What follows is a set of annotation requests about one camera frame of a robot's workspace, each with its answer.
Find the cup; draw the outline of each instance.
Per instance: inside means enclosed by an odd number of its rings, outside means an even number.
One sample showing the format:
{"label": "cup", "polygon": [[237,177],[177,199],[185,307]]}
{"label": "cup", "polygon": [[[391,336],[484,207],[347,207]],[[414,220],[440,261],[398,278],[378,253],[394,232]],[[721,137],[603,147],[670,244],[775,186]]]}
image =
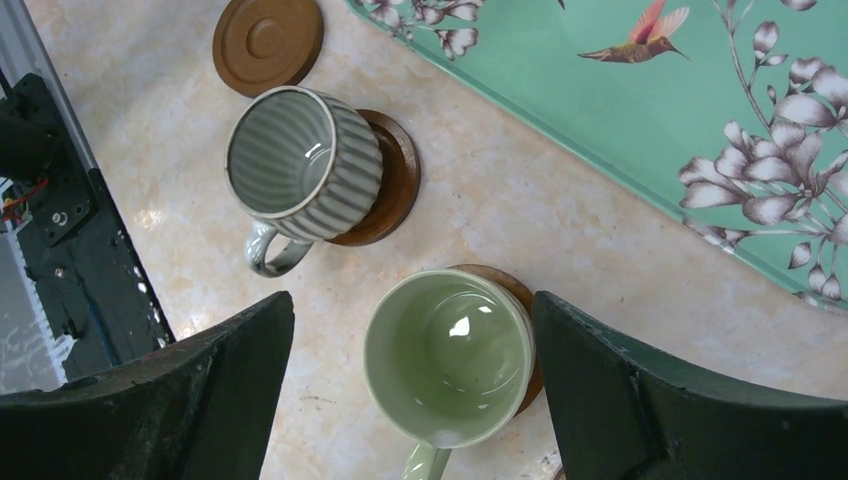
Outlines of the cup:
{"label": "cup", "polygon": [[[230,135],[230,193],[253,217],[244,256],[254,272],[278,277],[312,244],[353,228],[371,210],[383,159],[368,122],[325,93],[282,86],[257,97]],[[266,260],[277,235],[288,245]]]}
{"label": "cup", "polygon": [[383,297],[364,358],[371,396],[418,442],[404,480],[435,480],[452,449],[488,439],[516,414],[535,346],[527,311],[506,289],[460,270],[430,270]]}

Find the bird wing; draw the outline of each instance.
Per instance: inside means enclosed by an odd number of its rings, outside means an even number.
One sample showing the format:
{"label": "bird wing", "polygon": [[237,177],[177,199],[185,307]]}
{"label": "bird wing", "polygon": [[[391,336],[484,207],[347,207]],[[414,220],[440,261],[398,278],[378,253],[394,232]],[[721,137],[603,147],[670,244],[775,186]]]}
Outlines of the bird wing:
{"label": "bird wing", "polygon": [[687,16],[689,16],[689,7],[681,7],[659,19],[651,30],[648,40],[659,37],[670,37],[672,33],[676,32],[683,25]]}
{"label": "bird wing", "polygon": [[627,40],[632,43],[647,43],[648,37],[651,36],[651,30],[660,18],[660,13],[665,7],[665,0],[654,0],[654,3],[648,6],[636,22],[636,26],[630,31]]}

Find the beige marble surface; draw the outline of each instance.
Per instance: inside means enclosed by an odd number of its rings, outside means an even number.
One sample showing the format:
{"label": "beige marble surface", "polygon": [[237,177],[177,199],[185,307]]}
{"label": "beige marble surface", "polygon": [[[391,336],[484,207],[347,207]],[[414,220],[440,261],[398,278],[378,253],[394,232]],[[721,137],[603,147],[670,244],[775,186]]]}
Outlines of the beige marble surface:
{"label": "beige marble surface", "polygon": [[[223,152],[248,100],[212,64],[226,0],[27,0],[165,314],[179,338],[276,290],[294,296],[294,347],[268,479],[399,478],[412,447],[362,375],[381,295],[425,268],[498,266],[696,364],[848,399],[848,320],[813,309],[715,250],[552,142],[320,0],[324,49],[303,85],[398,119],[424,162],[408,221],[378,244],[317,245],[292,274],[242,265],[248,217]],[[540,397],[445,478],[549,478],[559,462]]]}

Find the green tray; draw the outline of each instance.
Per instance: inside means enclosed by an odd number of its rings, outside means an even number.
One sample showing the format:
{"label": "green tray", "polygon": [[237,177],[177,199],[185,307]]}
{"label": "green tray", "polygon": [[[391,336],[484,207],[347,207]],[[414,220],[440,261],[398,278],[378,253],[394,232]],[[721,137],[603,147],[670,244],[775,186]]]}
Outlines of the green tray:
{"label": "green tray", "polygon": [[347,2],[784,289],[848,310],[848,2]]}

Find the coaster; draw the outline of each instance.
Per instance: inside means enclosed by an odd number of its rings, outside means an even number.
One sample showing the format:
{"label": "coaster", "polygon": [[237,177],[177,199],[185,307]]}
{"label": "coaster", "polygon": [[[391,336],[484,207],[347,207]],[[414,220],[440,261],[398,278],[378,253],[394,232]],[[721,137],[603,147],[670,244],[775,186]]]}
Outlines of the coaster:
{"label": "coaster", "polygon": [[383,180],[371,211],[350,231],[328,240],[336,245],[358,247],[382,240],[406,219],[421,185],[421,164],[412,139],[390,117],[373,110],[357,110],[362,115],[383,154]]}
{"label": "coaster", "polygon": [[295,85],[309,73],[324,40],[315,0],[232,0],[215,27],[215,70],[247,97]]}
{"label": "coaster", "polygon": [[[533,292],[531,292],[529,288],[512,275],[486,265],[462,264],[454,265],[450,268],[462,270],[465,273],[485,278],[490,282],[495,282],[506,288],[509,293],[513,294],[515,298],[518,299],[518,302],[524,306],[527,313],[532,314]],[[542,378],[542,369],[539,367],[539,359],[537,358],[533,363],[533,373],[530,375],[530,382],[527,384],[527,393],[524,395],[524,400],[521,401],[521,406],[518,407],[518,411],[515,412],[516,417],[524,410],[527,410],[527,407],[529,407],[530,404],[533,403],[533,400],[539,396],[539,393],[542,391],[542,387],[544,386],[545,379]]]}

